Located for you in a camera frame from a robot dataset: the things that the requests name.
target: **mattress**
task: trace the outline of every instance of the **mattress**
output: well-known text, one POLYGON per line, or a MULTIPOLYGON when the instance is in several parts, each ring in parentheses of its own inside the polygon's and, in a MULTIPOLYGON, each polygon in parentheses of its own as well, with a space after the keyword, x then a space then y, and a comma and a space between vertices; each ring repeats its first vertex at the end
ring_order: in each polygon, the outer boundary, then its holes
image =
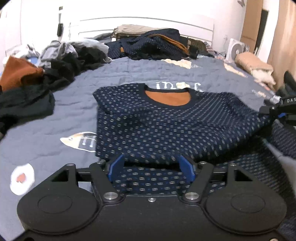
POLYGON ((10 129, 0 142, 0 235, 8 241, 24 231, 16 211, 22 195, 11 189, 15 168, 24 166, 20 167, 24 169, 30 164, 33 188, 67 163, 82 168, 98 161, 93 141, 85 142, 84 146, 66 141, 81 132, 90 136, 90 140, 95 136, 97 102, 92 93, 97 88, 146 83, 158 89, 190 87, 198 91, 233 92, 249 107, 259 110, 263 100, 273 94, 254 82, 252 76, 245 75, 227 71, 223 61, 213 58, 191 60, 190 69, 165 61, 120 58, 80 74, 68 87, 54 93, 53 115, 10 129))

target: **white fan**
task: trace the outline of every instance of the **white fan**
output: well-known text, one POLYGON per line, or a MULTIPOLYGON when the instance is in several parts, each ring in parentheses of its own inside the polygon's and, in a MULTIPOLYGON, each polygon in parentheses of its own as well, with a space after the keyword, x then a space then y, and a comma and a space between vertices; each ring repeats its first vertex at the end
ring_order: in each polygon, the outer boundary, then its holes
POLYGON ((229 62, 234 62, 235 57, 243 51, 244 43, 231 38, 228 46, 226 60, 228 60, 229 62))

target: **wall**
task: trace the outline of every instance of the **wall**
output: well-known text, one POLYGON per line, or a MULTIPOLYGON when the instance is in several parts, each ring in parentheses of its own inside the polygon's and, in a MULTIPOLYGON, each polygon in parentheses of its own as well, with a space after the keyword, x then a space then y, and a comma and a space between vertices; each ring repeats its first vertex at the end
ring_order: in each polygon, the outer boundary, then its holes
MULTIPOLYGON (((75 20, 81 16, 98 17, 100 11, 110 11, 110 16, 114 14, 110 10, 109 1, 84 0, 79 4, 73 4, 74 2, 70 0, 22 0, 22 42, 32 42, 39 50, 51 40, 56 39, 59 6, 67 6, 70 13, 64 10, 64 17, 68 15, 75 20)), ((113 0, 112 5, 120 6, 122 1, 113 0)), ((240 39, 245 14, 245 7, 241 7, 237 0, 195 0, 182 4, 182 8, 179 4, 168 4, 166 0, 150 0, 144 9, 142 4, 139 5, 139 1, 129 0, 128 9, 137 12, 166 11, 172 15, 185 15, 186 11, 195 11, 196 14, 211 17, 214 19, 213 47, 219 52, 227 49, 230 38, 240 39)))
POLYGON ((279 0, 263 0, 263 9, 269 13, 257 57, 263 62, 267 62, 279 16, 279 0))

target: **tan curtain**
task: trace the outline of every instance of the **tan curtain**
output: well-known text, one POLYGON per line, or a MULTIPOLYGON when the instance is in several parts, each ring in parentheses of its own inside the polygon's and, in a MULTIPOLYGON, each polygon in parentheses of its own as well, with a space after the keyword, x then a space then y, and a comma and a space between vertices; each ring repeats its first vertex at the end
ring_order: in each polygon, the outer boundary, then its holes
POLYGON ((279 1, 279 17, 267 63, 274 68, 276 89, 283 85, 287 70, 296 79, 296 4, 291 0, 279 1))

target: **silver bolt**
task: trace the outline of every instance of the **silver bolt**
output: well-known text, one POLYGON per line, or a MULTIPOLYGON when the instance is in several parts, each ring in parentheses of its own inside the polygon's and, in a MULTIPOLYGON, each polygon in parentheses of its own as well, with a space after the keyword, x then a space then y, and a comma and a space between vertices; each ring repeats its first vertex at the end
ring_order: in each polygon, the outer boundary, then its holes
POLYGON ((115 199, 117 197, 118 197, 118 194, 116 192, 106 192, 104 194, 104 198, 108 199, 108 200, 113 200, 113 199, 115 199))
POLYGON ((149 201, 149 202, 155 202, 155 201, 156 201, 156 198, 154 198, 154 197, 150 197, 150 198, 148 198, 148 201, 149 201))
POLYGON ((103 160, 103 159, 101 159, 101 160, 99 160, 99 161, 97 161, 97 163, 98 164, 103 164, 103 163, 105 163, 106 161, 105 160, 103 160))
POLYGON ((196 200, 199 197, 200 197, 199 194, 197 194, 196 192, 188 192, 188 193, 185 193, 185 198, 187 198, 189 200, 196 200))

